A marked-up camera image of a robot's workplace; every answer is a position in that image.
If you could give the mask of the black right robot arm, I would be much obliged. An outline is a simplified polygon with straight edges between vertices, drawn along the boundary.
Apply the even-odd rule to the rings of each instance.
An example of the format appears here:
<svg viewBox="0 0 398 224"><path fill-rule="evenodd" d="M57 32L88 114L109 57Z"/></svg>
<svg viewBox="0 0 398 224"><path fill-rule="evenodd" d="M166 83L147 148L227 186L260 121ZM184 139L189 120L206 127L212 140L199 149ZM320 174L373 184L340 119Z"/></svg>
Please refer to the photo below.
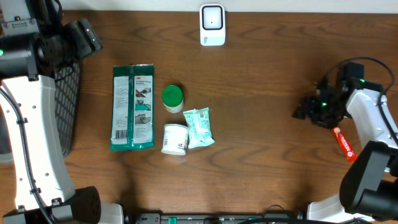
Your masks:
<svg viewBox="0 0 398 224"><path fill-rule="evenodd" d="M338 194L312 202L303 220L328 223L383 222L397 219L397 125L389 112L388 88L364 77L359 58L337 63L317 82L316 94L305 97L293 116L333 131L352 165Z"/></svg>

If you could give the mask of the green white package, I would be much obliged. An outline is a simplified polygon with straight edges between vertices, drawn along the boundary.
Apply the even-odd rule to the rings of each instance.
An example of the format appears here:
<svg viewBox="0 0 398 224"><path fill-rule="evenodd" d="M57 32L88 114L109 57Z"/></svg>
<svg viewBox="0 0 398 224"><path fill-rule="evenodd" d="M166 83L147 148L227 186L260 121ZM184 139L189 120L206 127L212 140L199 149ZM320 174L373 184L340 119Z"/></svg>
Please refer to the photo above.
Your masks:
<svg viewBox="0 0 398 224"><path fill-rule="evenodd" d="M113 67L110 151L154 147L153 64Z"/></svg>

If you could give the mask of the teal wet wipes pack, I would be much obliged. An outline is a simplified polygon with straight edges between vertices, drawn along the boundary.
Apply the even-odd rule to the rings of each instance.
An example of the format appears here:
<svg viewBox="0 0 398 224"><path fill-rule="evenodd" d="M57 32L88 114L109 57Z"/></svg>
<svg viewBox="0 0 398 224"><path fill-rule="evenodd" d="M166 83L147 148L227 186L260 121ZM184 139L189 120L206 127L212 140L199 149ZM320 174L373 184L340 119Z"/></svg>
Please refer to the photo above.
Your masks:
<svg viewBox="0 0 398 224"><path fill-rule="evenodd" d="M211 132L209 108L184 111L183 115L189 128L189 149L205 147L215 143Z"/></svg>

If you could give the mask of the red stick sachet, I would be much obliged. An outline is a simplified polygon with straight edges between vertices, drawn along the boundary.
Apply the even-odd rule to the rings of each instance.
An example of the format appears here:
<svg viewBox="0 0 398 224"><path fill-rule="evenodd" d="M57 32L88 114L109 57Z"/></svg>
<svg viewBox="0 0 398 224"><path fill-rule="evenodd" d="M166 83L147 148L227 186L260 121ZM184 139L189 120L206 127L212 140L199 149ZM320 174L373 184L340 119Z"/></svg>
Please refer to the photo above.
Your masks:
<svg viewBox="0 0 398 224"><path fill-rule="evenodd" d="M357 155L353 151L351 144L347 141L346 136L343 134L342 130L339 127L334 127L332 130L333 130L333 134L334 134L341 150L343 151L346 159L349 162L354 162L357 159Z"/></svg>

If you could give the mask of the white plastic cup container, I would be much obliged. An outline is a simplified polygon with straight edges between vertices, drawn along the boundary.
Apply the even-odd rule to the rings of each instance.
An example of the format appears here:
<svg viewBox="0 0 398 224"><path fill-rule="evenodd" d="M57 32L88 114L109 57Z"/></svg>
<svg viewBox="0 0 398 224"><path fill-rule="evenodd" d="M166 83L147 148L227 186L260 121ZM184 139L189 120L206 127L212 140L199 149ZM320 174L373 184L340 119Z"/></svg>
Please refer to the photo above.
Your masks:
<svg viewBox="0 0 398 224"><path fill-rule="evenodd" d="M189 128L181 124L166 124L161 152L175 156L187 153Z"/></svg>

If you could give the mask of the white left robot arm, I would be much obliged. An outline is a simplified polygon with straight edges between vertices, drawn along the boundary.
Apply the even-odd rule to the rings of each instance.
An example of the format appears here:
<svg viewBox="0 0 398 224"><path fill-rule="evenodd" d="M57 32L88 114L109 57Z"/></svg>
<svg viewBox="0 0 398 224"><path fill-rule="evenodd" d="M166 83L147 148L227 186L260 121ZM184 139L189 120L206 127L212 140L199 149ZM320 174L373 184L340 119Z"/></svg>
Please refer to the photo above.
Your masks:
<svg viewBox="0 0 398 224"><path fill-rule="evenodd" d="M127 223L122 205L76 189L55 115L55 74L98 52L86 19L63 24L59 1L1 1L1 109L16 170L15 209L4 223Z"/></svg>

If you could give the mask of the green cap bottle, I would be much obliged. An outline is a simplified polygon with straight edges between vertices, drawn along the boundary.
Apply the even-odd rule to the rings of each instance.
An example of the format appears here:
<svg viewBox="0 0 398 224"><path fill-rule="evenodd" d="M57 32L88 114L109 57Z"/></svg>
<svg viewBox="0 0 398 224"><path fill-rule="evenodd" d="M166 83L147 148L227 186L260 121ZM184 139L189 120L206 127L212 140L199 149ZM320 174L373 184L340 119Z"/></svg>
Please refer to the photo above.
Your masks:
<svg viewBox="0 0 398 224"><path fill-rule="evenodd" d="M183 109L183 91L177 85L166 86L162 91L162 102L170 113L178 113Z"/></svg>

